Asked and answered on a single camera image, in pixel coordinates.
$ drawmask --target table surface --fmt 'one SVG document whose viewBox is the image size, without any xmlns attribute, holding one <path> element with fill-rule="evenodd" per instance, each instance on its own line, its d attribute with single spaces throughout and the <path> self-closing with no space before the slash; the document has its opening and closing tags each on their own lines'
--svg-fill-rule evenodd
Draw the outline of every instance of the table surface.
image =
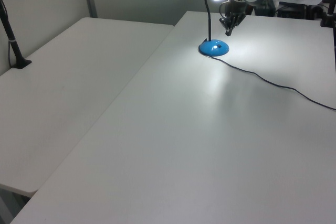
<svg viewBox="0 0 336 224">
<path fill-rule="evenodd" d="M 221 59 L 336 107 L 330 28 L 212 29 Z M 206 35 L 187 12 L 13 224 L 334 223 L 336 113 L 200 55 Z"/>
<path fill-rule="evenodd" d="M 32 196 L 172 28 L 84 18 L 3 74 L 0 188 Z"/>
</svg>

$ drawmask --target black power cord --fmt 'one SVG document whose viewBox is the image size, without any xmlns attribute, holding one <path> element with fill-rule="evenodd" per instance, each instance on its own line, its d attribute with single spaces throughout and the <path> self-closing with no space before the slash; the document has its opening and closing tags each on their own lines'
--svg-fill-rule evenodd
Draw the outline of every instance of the black power cord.
<svg viewBox="0 0 336 224">
<path fill-rule="evenodd" d="M 4 3 L 4 1 L 3 0 L 0 0 L 0 2 L 1 2 L 1 5 L 2 5 L 2 7 L 3 7 L 3 9 L 5 10 L 5 12 L 6 12 L 6 16 L 7 16 L 7 19 L 8 19 L 8 12 L 7 12 L 7 9 L 6 9 L 6 6 L 5 6 L 5 3 Z M 10 63 L 11 61 L 11 53 L 10 53 L 10 42 L 8 41 L 8 64 L 9 64 L 9 67 L 10 68 L 12 68 L 12 64 Z"/>
<path fill-rule="evenodd" d="M 211 59 L 214 59 L 214 60 L 218 60 L 218 61 L 220 61 L 220 62 L 222 62 L 222 63 L 228 65 L 229 67 L 234 68 L 234 69 L 237 69 L 237 70 L 239 70 L 239 71 L 242 71 L 242 72 L 245 72 L 245 73 L 251 73 L 251 74 L 254 74 L 254 75 L 256 75 L 257 77 L 259 77 L 261 80 L 263 80 L 263 81 L 265 81 L 265 82 L 267 82 L 267 83 L 269 83 L 269 84 L 271 84 L 271 85 L 273 85 L 273 86 L 275 86 L 275 87 L 294 90 L 295 92 L 297 92 L 298 94 L 300 94 L 301 96 L 303 96 L 304 98 L 306 98 L 307 100 L 309 100 L 309 101 L 311 101 L 311 102 L 313 102 L 313 103 L 315 103 L 315 104 L 317 104 L 317 105 L 320 105 L 320 106 L 322 106 L 322 107 L 325 107 L 325 108 L 327 108 L 327 109 L 336 111 L 335 108 L 326 106 L 326 105 L 324 105 L 324 104 L 322 104 L 322 103 L 319 103 L 319 102 L 317 102 L 317 101 L 314 101 L 313 99 L 310 99 L 309 97 L 307 97 L 306 95 L 302 94 L 300 91 L 298 91 L 298 90 L 295 89 L 295 88 L 291 88 L 291 87 L 287 87 L 287 86 L 282 86 L 282 85 L 275 84 L 275 83 L 273 83 L 273 82 L 271 82 L 271 81 L 268 81 L 268 80 L 264 79 L 263 77 L 261 77 L 260 75 L 258 75 L 257 73 L 254 73 L 254 72 L 252 72 L 252 71 L 247 71 L 247 70 L 244 70 L 244 69 L 241 69 L 241 68 L 237 68 L 237 67 L 232 66 L 232 65 L 230 65 L 229 63 L 227 63 L 227 62 L 225 62 L 225 61 L 223 61 L 223 60 L 221 60 L 221 59 L 217 59 L 217 58 L 214 58 L 214 57 L 211 57 L 211 56 L 207 56 L 207 57 L 209 57 L 209 58 L 211 58 Z"/>
<path fill-rule="evenodd" d="M 278 8 L 276 11 L 275 11 L 275 13 L 277 13 L 278 11 L 280 11 L 280 10 L 283 10 L 283 9 L 286 9 L 286 8 L 288 8 L 289 6 L 283 6 L 283 7 L 280 7 L 280 8 Z"/>
<path fill-rule="evenodd" d="M 8 42 L 8 64 L 9 64 L 9 68 L 12 68 L 12 64 L 10 63 L 11 61 L 11 53 L 10 53 L 10 42 Z"/>
<path fill-rule="evenodd" d="M 329 8 L 328 8 L 327 6 L 325 6 L 325 5 L 322 5 L 322 4 L 318 4 L 318 5 L 325 7 L 327 10 L 329 9 Z"/>
</svg>

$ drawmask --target black cable holder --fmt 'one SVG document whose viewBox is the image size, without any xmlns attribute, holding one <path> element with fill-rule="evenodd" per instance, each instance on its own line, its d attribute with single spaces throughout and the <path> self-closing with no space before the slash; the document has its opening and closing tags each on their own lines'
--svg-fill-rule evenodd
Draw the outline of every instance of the black cable holder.
<svg viewBox="0 0 336 224">
<path fill-rule="evenodd" d="M 0 0 L 0 19 L 6 31 L 8 42 L 10 43 L 16 57 L 16 64 L 13 65 L 13 68 L 23 69 L 24 67 L 29 65 L 32 61 L 26 60 L 25 58 L 23 58 L 21 54 L 19 45 L 17 44 L 12 27 L 9 23 L 7 11 L 5 9 L 3 0 Z"/>
</svg>

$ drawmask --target blue lamp base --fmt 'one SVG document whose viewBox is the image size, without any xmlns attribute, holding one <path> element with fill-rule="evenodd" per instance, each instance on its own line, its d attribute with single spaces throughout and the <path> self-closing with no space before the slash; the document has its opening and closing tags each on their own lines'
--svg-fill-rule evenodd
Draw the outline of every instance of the blue lamp base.
<svg viewBox="0 0 336 224">
<path fill-rule="evenodd" d="M 200 44 L 198 50 L 203 55 L 215 57 L 229 52 L 229 46 L 227 43 L 218 39 L 212 39 L 211 41 L 206 39 L 202 44 Z"/>
</svg>

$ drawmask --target white table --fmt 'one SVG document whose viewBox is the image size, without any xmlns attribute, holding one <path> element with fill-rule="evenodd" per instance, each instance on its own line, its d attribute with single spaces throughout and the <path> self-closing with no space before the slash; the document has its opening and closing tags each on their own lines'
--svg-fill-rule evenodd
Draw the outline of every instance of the white table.
<svg viewBox="0 0 336 224">
<path fill-rule="evenodd" d="M 334 223 L 336 113 L 200 55 L 206 35 L 206 13 L 187 12 L 13 224 Z M 336 106 L 319 22 L 246 17 L 213 38 L 222 59 Z"/>
<path fill-rule="evenodd" d="M 0 188 L 32 196 L 172 26 L 84 18 L 0 77 Z"/>
</svg>

